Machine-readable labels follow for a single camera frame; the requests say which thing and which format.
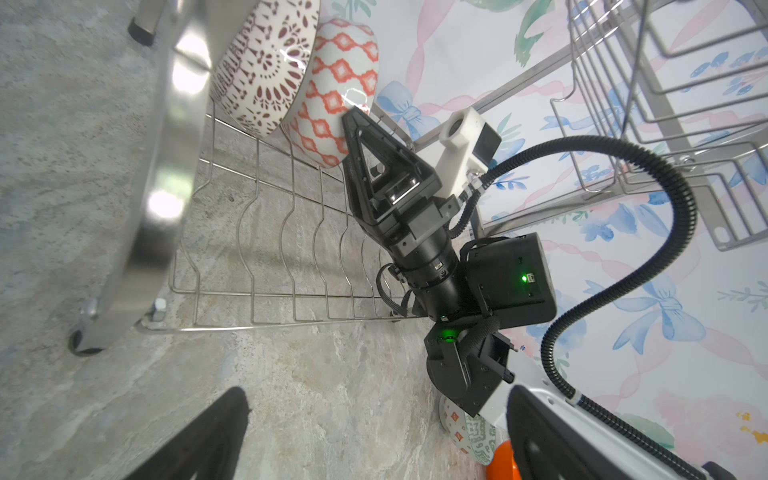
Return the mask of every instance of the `orange patterned bowl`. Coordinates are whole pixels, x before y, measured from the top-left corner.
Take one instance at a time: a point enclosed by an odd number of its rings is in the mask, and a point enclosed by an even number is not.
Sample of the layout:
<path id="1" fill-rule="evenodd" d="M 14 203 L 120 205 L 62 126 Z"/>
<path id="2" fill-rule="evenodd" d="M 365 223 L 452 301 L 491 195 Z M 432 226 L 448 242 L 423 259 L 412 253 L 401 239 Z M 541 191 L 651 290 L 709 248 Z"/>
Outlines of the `orange patterned bowl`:
<path id="1" fill-rule="evenodd" d="M 379 77 L 373 31 L 341 18 L 317 30 L 310 71 L 283 123 L 288 136 L 321 167 L 335 167 L 349 153 L 341 117 L 353 106 L 370 112 Z"/>

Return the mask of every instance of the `metal wire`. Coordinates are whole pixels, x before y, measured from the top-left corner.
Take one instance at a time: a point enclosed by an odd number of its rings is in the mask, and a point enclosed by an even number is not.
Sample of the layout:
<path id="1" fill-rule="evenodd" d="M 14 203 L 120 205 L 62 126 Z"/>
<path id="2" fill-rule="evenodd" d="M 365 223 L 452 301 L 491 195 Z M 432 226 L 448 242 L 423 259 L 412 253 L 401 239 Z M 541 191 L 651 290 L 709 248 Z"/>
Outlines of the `metal wire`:
<path id="1" fill-rule="evenodd" d="M 649 147 L 655 145 L 657 148 L 668 148 L 664 156 L 680 168 L 694 186 L 704 223 L 718 248 L 729 250 L 768 238 L 768 208 L 765 205 L 768 199 L 765 195 L 761 197 L 766 190 L 764 181 L 759 175 L 752 178 L 745 167 L 745 162 L 753 159 L 751 161 L 759 161 L 759 164 L 752 165 L 753 169 L 764 168 L 768 172 L 768 118 L 756 116 L 746 121 L 735 120 L 728 125 L 689 131 L 683 125 L 684 120 L 692 115 L 734 105 L 749 104 L 758 108 L 758 111 L 768 111 L 768 100 L 764 100 L 768 98 L 768 91 L 710 104 L 702 99 L 695 108 L 684 111 L 676 111 L 667 99 L 672 92 L 737 77 L 747 71 L 768 66 L 768 62 L 754 62 L 743 68 L 662 87 L 646 58 L 649 47 L 644 45 L 650 43 L 665 61 L 675 61 L 756 32 L 762 32 L 768 38 L 768 24 L 764 19 L 756 18 L 755 25 L 748 25 L 698 45 L 669 51 L 654 27 L 652 16 L 654 11 L 664 7 L 660 5 L 664 2 L 605 2 L 604 13 L 601 14 L 595 8 L 596 1 L 579 4 L 581 7 L 577 7 L 574 0 L 567 1 L 574 84 L 563 98 L 550 100 L 561 133 L 565 136 L 566 129 L 558 105 L 578 92 L 584 99 L 598 135 L 627 138 Z M 660 135 L 643 135 L 640 129 L 642 124 L 656 124 Z M 696 142 L 698 136 L 715 131 L 728 131 L 730 134 L 709 139 L 706 143 L 701 140 Z M 571 160 L 581 191 L 604 194 L 599 197 L 601 201 L 617 194 L 649 194 L 659 191 L 657 185 L 642 171 L 614 158 L 609 157 L 613 167 L 612 175 L 592 183 L 584 179 L 573 152 Z M 596 197 L 582 196 L 580 200 L 568 203 L 574 194 L 550 200 L 553 207 L 536 205 L 517 212 L 515 217 L 541 218 L 542 215 L 535 212 L 547 208 L 551 208 L 553 214 L 559 214 L 563 208 L 554 207 L 556 201 L 561 206 L 579 208 Z M 502 219 L 496 223 L 509 224 L 513 221 L 514 218 Z M 725 230 L 726 239 L 716 235 L 720 227 Z"/>
<path id="2" fill-rule="evenodd" d="M 193 227 L 188 224 L 185 228 L 184 237 L 179 243 L 177 255 L 174 258 L 172 267 L 169 272 L 168 286 L 171 296 L 176 298 L 168 298 L 169 303 L 173 303 L 174 300 L 178 300 L 180 305 L 184 304 L 184 299 L 187 297 L 191 300 L 191 313 L 189 316 L 184 315 L 184 319 L 180 319 L 181 315 L 176 315 L 177 321 L 180 321 L 180 325 L 166 325 L 164 323 L 153 323 L 148 319 L 142 320 L 139 325 L 139 331 L 150 334 L 167 334 L 167 333 L 199 333 L 199 332 L 226 332 L 246 329 L 262 329 L 262 328 L 279 328 L 279 327 L 291 327 L 291 326 L 308 326 L 316 324 L 336 325 L 340 323 L 360 322 L 360 321 L 383 321 L 393 320 L 391 310 L 381 300 L 376 289 L 373 288 L 371 279 L 369 276 L 369 269 L 379 269 L 381 265 L 387 263 L 386 252 L 382 257 L 382 249 L 377 247 L 376 251 L 371 254 L 370 248 L 366 248 L 367 235 L 358 235 L 357 233 L 363 233 L 357 225 L 357 222 L 353 221 L 350 224 L 351 214 L 349 213 L 349 206 L 346 200 L 346 180 L 344 179 L 343 172 L 340 167 L 334 169 L 321 168 L 309 161 L 303 161 L 296 157 L 293 153 L 293 145 L 288 138 L 287 132 L 283 130 L 283 136 L 288 143 L 288 151 L 277 147 L 269 141 L 256 139 L 246 134 L 241 129 L 228 124 L 226 121 L 216 117 L 216 110 L 214 107 L 213 113 L 208 115 L 210 119 L 210 132 L 211 132 L 211 146 L 210 156 L 208 158 L 200 158 L 200 162 L 204 165 L 204 175 L 201 178 L 200 183 L 195 187 L 193 192 L 193 199 L 200 197 L 205 192 L 210 196 L 215 197 L 218 192 L 221 192 L 224 188 L 224 180 L 240 178 L 248 182 L 253 182 L 254 192 L 243 203 L 231 204 L 232 208 L 237 209 L 237 221 L 232 225 L 233 228 L 233 242 L 231 250 L 237 252 L 237 263 L 239 267 L 245 270 L 247 275 L 245 281 L 242 282 L 242 288 L 229 289 L 206 289 L 205 285 L 208 283 L 208 277 L 215 276 L 215 273 L 223 273 L 224 277 L 235 277 L 235 270 L 238 268 L 235 264 L 225 264 L 216 260 L 213 262 L 213 267 L 207 269 L 201 267 L 195 260 L 195 256 L 190 251 L 189 239 L 195 237 L 209 236 L 211 232 L 205 231 L 190 231 Z M 224 165 L 217 162 L 217 156 L 214 154 L 217 146 L 217 127 L 226 127 L 230 131 L 234 131 L 237 135 L 241 136 L 246 141 L 252 141 L 255 149 L 255 165 L 253 172 L 243 171 L 240 167 L 234 167 L 232 165 Z M 265 170 L 265 164 L 263 163 L 262 156 L 264 155 L 264 148 L 270 149 L 272 152 L 285 157 L 285 161 L 290 162 L 290 180 L 288 183 L 290 187 L 280 186 L 274 183 L 274 181 L 267 180 L 265 178 L 268 175 L 268 171 Z M 311 167 L 316 171 L 319 184 L 319 199 L 312 198 L 312 195 L 301 194 L 296 191 L 297 176 L 296 176 L 296 163 L 300 163 L 305 167 Z M 248 255 L 243 247 L 244 243 L 247 243 L 248 233 L 243 228 L 243 223 L 250 221 L 248 218 L 248 212 L 252 211 L 257 206 L 262 208 L 271 208 L 266 203 L 268 200 L 264 197 L 263 189 L 267 187 L 271 190 L 272 194 L 280 195 L 285 200 L 290 200 L 290 208 L 284 215 L 280 222 L 280 228 L 277 232 L 277 256 L 279 257 L 279 264 L 288 277 L 288 289 L 289 292 L 284 291 L 284 286 L 275 285 L 273 288 L 258 289 L 257 280 L 261 278 L 261 274 L 266 272 L 266 268 L 271 268 L 270 273 L 274 273 L 274 265 L 266 264 L 253 264 L 251 260 L 249 262 Z M 339 208 L 331 202 L 327 197 L 329 189 L 336 190 L 338 192 L 341 187 L 341 195 L 344 197 L 344 208 Z M 293 231 L 292 225 L 297 222 L 293 220 L 297 213 L 297 199 L 298 201 L 305 202 L 307 205 L 313 205 L 316 210 L 316 218 L 313 220 L 314 228 L 311 239 L 311 258 L 312 268 L 311 270 L 319 277 L 318 285 L 306 285 L 299 284 L 296 277 L 296 268 L 300 268 L 300 257 L 302 251 L 289 252 L 284 244 L 289 238 L 289 231 Z M 197 202 L 193 202 L 190 215 L 194 215 L 194 211 L 198 209 Z M 323 261 L 327 262 L 328 258 L 323 259 L 318 255 L 319 238 L 322 233 L 328 232 L 326 227 L 328 224 L 328 213 L 333 213 L 336 217 L 343 215 L 344 228 L 341 234 L 335 235 L 335 239 L 332 238 L 332 242 L 335 243 L 333 256 L 338 260 L 339 272 L 329 271 L 327 267 L 323 267 Z M 306 222 L 307 220 L 302 217 L 300 222 Z M 254 231 L 261 231 L 265 226 L 259 225 L 257 220 L 254 220 Z M 205 252 L 196 252 L 196 256 L 202 256 L 205 258 Z M 183 258 L 186 262 L 184 267 L 180 266 L 179 260 Z M 355 272 L 349 270 L 351 266 L 354 266 Z M 214 272 L 214 268 L 220 267 L 223 272 Z M 227 269 L 233 269 L 232 275 Z M 192 284 L 189 286 L 181 286 L 184 284 L 185 279 L 191 275 Z M 391 285 L 393 279 L 385 283 L 387 288 Z M 347 293 L 339 292 L 341 285 L 346 285 Z M 401 299 L 405 295 L 405 289 L 402 289 L 402 295 L 398 295 L 395 298 Z M 215 313 L 211 313 L 208 310 L 203 310 L 203 299 L 213 298 L 229 298 L 236 300 L 239 298 L 247 298 L 249 300 L 249 306 L 247 309 L 248 314 L 243 315 L 243 318 L 236 318 L 235 325 L 222 326 L 217 325 L 221 323 L 221 318 Z M 258 318 L 260 305 L 267 305 L 268 302 L 277 299 L 278 301 L 289 301 L 290 318 L 288 322 L 270 321 L 270 319 Z M 324 306 L 318 306 L 318 301 L 324 303 Z M 349 308 L 344 307 L 339 302 L 349 302 Z"/>

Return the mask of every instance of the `wire basket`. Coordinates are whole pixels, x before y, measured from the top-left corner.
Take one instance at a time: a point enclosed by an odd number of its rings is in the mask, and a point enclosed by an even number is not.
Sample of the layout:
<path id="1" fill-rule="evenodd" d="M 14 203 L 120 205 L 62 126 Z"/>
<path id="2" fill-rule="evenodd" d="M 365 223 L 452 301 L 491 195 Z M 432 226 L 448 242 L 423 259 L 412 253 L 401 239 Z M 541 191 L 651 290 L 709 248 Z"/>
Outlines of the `wire basket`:
<path id="1" fill-rule="evenodd" d="M 685 3 L 568 0 L 574 89 L 562 99 L 553 99 L 551 106 L 565 136 L 558 104 L 578 92 L 599 135 L 628 139 L 669 159 L 694 189 L 717 248 L 730 250 L 768 237 L 768 199 L 763 195 L 768 172 L 768 118 L 764 114 L 768 112 L 768 88 L 749 86 L 735 95 L 720 93 L 723 84 L 729 94 L 733 93 L 729 85 L 738 87 L 745 78 L 754 81 L 768 74 L 768 24 L 760 9 L 745 0 L 744 18 L 737 22 L 740 28 L 709 35 L 690 47 L 670 48 L 657 23 L 678 18 L 679 12 L 670 9 L 685 8 Z M 765 48 L 723 68 L 728 54 L 718 52 L 740 41 Z M 668 72 L 685 69 L 710 55 L 712 62 L 694 70 L 691 80 L 669 78 Z M 710 121 L 700 126 L 700 119 L 716 116 L 716 125 Z M 583 204 L 620 194 L 660 191 L 645 173 L 622 160 L 609 158 L 613 174 L 589 182 L 573 152 L 571 159 Z M 509 227 L 507 222 L 496 230 Z"/>
<path id="2" fill-rule="evenodd" d="M 282 131 L 259 140 L 210 112 L 184 235 L 161 292 L 175 324 L 148 316 L 140 330 L 394 320 L 374 286 L 391 260 L 351 216 L 341 167 L 299 159 Z M 403 285 L 388 272 L 382 279 L 400 301 Z"/>

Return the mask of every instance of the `camera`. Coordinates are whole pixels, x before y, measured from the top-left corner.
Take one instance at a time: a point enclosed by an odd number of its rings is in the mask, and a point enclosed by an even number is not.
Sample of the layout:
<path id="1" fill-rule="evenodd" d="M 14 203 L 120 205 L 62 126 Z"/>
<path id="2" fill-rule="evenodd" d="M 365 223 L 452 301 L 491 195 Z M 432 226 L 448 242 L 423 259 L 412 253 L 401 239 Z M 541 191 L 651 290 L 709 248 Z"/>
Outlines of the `camera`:
<path id="1" fill-rule="evenodd" d="M 511 382 L 511 345 L 496 330 L 552 320 L 554 290 L 538 235 L 476 238 L 457 254 L 449 222 L 477 191 L 501 143 L 471 108 L 454 112 L 433 168 L 358 108 L 342 119 L 349 154 L 343 161 L 350 210 L 392 257 L 376 283 L 398 315 L 435 322 L 425 338 L 435 386 L 475 415 L 501 381 Z M 385 268 L 409 292 L 400 304 L 381 287 Z"/>

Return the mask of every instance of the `red patterned bowl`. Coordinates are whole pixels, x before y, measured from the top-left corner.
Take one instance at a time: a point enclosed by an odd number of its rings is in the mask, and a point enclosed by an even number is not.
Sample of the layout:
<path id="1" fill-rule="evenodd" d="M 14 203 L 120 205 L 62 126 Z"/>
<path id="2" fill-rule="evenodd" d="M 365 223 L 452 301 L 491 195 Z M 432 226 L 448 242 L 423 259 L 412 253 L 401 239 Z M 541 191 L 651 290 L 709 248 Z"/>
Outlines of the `red patterned bowl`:
<path id="1" fill-rule="evenodd" d="M 306 73 L 317 33 L 319 0 L 263 0 L 214 73 L 211 94 L 248 134 L 280 125 Z"/>
<path id="2" fill-rule="evenodd" d="M 349 153 L 341 117 L 352 106 L 370 112 L 379 77 L 373 31 L 341 18 L 317 30 L 310 72 L 283 123 L 288 136 L 321 167 L 335 167 Z"/>

